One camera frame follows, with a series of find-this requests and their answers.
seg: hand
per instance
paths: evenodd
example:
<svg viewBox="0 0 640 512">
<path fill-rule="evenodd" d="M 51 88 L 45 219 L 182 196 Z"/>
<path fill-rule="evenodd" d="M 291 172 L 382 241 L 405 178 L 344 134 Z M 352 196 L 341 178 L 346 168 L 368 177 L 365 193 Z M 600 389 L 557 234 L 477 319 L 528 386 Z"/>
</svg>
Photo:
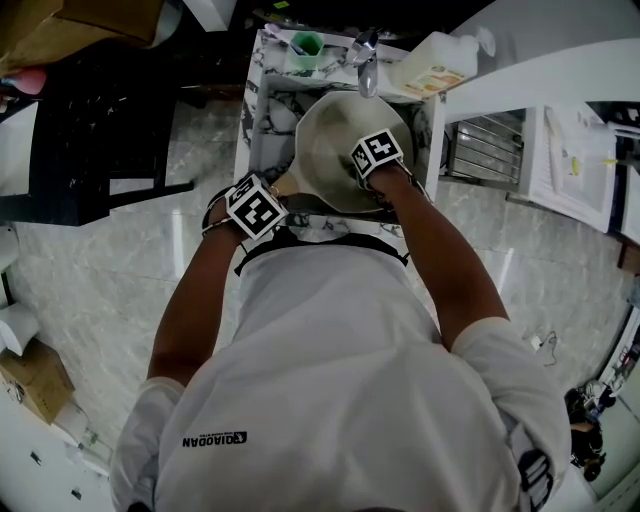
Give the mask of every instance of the hand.
<svg viewBox="0 0 640 512">
<path fill-rule="evenodd" d="M 388 162 L 373 171 L 369 185 L 392 203 L 408 189 L 413 189 L 407 173 L 396 162 Z"/>
<path fill-rule="evenodd" d="M 209 212 L 209 224 L 213 224 L 227 217 L 227 203 L 224 199 L 218 201 L 215 206 Z M 233 237 L 236 245 L 240 245 L 249 236 L 242 231 L 242 229 L 233 221 L 227 222 L 220 227 L 214 229 L 214 231 L 224 231 Z"/>
</svg>

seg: white t-shirt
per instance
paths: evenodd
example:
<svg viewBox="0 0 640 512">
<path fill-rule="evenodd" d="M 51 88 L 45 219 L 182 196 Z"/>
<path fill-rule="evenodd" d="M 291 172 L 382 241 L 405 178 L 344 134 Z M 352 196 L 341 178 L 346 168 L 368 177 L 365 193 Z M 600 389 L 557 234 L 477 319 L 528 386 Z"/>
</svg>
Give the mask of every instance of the white t-shirt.
<svg viewBox="0 0 640 512">
<path fill-rule="evenodd" d="M 491 318 L 447 352 L 391 256 L 273 251 L 241 296 L 232 344 L 186 389 L 143 385 L 114 456 L 118 512 L 513 510 L 505 418 L 564 473 L 564 402 L 527 344 Z"/>
</svg>

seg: label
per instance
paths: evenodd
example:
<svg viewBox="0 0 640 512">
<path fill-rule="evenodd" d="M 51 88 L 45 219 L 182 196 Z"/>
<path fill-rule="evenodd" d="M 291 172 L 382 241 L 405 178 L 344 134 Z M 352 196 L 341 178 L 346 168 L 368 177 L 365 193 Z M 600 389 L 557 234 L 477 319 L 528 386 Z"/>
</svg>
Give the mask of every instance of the label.
<svg viewBox="0 0 640 512">
<path fill-rule="evenodd" d="M 464 80 L 465 75 L 457 73 L 444 66 L 431 66 L 431 68 L 413 80 L 407 82 L 405 87 L 417 94 L 431 95 L 443 89 L 448 89 Z"/>
</svg>

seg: green cup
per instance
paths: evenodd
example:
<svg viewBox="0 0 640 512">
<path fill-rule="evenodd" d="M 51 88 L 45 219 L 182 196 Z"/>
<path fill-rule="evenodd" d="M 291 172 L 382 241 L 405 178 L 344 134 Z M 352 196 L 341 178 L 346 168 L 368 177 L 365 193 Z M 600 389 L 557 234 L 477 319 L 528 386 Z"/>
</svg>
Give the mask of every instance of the green cup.
<svg viewBox="0 0 640 512">
<path fill-rule="evenodd" d="M 309 55 L 298 55 L 291 46 L 287 49 L 289 62 L 298 69 L 305 71 L 314 70 L 318 67 L 318 60 L 324 42 L 322 38 L 315 32 L 298 32 L 291 38 L 291 42 L 297 44 Z"/>
</svg>

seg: cable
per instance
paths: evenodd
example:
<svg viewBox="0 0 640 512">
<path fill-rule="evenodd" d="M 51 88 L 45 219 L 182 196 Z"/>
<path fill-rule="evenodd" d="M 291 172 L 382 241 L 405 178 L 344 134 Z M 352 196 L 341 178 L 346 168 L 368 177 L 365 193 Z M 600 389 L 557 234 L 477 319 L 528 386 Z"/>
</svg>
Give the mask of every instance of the cable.
<svg viewBox="0 0 640 512">
<path fill-rule="evenodd" d="M 544 366 L 553 366 L 558 362 L 558 360 L 556 359 L 556 347 L 558 346 L 558 335 L 556 334 L 556 331 L 551 331 L 547 335 L 547 337 L 542 342 L 541 347 L 546 345 L 547 343 L 551 345 L 551 357 L 553 357 L 553 363 L 545 364 Z"/>
</svg>

